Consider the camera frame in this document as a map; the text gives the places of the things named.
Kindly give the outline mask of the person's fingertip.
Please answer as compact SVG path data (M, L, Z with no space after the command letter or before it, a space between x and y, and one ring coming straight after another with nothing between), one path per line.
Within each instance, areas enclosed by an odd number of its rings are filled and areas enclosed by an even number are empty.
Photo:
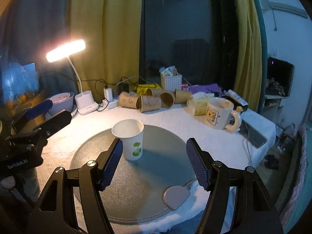
M15 179L13 176L6 177L1 180L1 186L7 190L14 188L15 186Z

